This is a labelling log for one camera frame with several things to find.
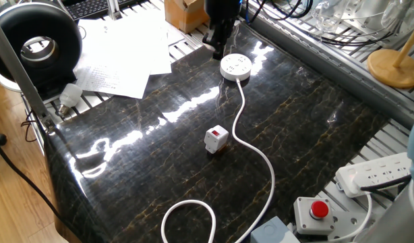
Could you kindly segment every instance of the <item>white round power strip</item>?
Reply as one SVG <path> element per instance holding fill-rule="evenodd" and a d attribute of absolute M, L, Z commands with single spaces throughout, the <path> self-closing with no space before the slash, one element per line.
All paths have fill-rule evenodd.
<path fill-rule="evenodd" d="M 242 54 L 229 54 L 220 61 L 220 74 L 230 81 L 243 81 L 250 77 L 252 62 Z"/>

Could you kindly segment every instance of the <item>white paper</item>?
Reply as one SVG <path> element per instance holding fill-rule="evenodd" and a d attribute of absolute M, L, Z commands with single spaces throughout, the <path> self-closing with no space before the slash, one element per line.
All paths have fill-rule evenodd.
<path fill-rule="evenodd" d="M 177 33 L 180 34 L 180 37 L 176 34 L 170 35 L 170 32 L 172 32 L 170 30 L 172 30 L 174 26 L 171 26 L 167 21 L 165 21 L 165 16 L 159 10 L 137 13 L 129 18 L 131 18 L 133 23 L 141 23 L 147 26 L 150 30 L 155 30 L 151 32 L 151 36 L 149 36 L 151 44 L 154 45 L 154 48 L 151 50 L 153 63 L 150 74 L 170 74 L 171 62 L 168 47 L 171 44 L 169 43 L 170 41 L 174 41 L 174 43 L 181 41 L 183 40 L 183 36 L 180 33 Z"/>
<path fill-rule="evenodd" d="M 154 30 L 130 20 L 80 20 L 86 30 L 83 52 L 74 72 L 83 90 L 141 99 L 150 75 Z"/>

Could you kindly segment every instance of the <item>wooden floor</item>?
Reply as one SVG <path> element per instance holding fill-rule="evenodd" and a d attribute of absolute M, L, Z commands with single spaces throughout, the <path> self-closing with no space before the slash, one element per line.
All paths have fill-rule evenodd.
<path fill-rule="evenodd" d="M 36 142 L 26 142 L 26 118 L 20 94 L 0 86 L 0 133 L 8 143 L 3 147 L 8 157 L 47 196 L 49 176 L 44 157 Z M 29 138 L 34 134 L 30 129 Z M 64 243 L 54 228 L 53 213 L 31 187 L 0 157 L 0 243 Z"/>

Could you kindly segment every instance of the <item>black keyboard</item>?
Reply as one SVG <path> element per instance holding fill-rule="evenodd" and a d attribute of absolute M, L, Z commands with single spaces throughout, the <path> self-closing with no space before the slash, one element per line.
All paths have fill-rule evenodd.
<path fill-rule="evenodd" d="M 118 0 L 119 7 L 128 7 L 143 0 Z M 108 13 L 107 0 L 84 0 L 77 3 L 68 4 L 63 1 L 66 9 L 74 20 L 80 18 L 99 18 Z"/>

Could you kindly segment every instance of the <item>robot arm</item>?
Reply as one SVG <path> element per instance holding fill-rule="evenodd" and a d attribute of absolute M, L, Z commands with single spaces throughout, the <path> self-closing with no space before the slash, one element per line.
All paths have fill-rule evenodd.
<path fill-rule="evenodd" d="M 225 44 L 231 36 L 240 7 L 241 0 L 204 0 L 204 9 L 211 21 L 202 42 L 212 47 L 213 58 L 217 60 L 223 57 Z"/>

